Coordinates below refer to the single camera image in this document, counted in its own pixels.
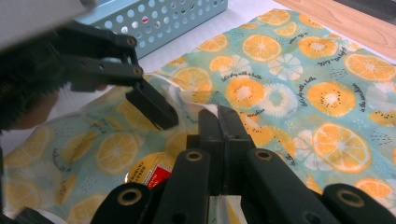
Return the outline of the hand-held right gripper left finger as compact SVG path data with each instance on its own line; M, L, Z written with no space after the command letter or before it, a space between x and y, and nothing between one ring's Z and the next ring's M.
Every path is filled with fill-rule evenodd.
M211 196L222 194L224 140L218 118L203 109L198 114L198 134L189 134L187 149L201 149L210 155L209 189Z

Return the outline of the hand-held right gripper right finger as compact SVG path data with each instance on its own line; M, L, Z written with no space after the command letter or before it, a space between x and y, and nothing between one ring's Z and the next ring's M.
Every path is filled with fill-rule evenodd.
M219 108L223 145L222 194L241 195L245 183L243 160L254 144L239 113L230 107Z

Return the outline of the orange slice print cloth bag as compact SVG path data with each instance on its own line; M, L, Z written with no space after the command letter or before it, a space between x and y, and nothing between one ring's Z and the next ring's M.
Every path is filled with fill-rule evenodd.
M180 123L160 131L115 87L76 115L47 122L5 157L5 211L29 206L68 224L94 209L149 154L176 158L198 113L239 113L313 191L345 183L396 217L396 64L286 9L207 40L147 80Z

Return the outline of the light blue plastic basket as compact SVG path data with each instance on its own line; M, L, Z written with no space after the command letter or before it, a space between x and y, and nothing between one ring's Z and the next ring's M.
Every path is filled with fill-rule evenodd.
M139 59L219 15L228 0L97 0L76 21L137 40Z

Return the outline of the white table mat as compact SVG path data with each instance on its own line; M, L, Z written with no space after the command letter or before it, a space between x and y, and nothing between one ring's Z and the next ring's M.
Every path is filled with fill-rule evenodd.
M286 7L276 3L274 0L228 0L228 6L225 11L163 45L159 49L152 51L140 59L139 64L147 73L156 71L170 61L191 52L207 39L247 23L256 16L273 8ZM60 89L58 92L58 101L50 111L47 120L79 111L84 105L111 89L112 86L95 92L76 92L70 91L68 88ZM2 132L0 134L0 147L3 149L3 154L7 155L15 147L20 145L32 133L35 127L26 130Z

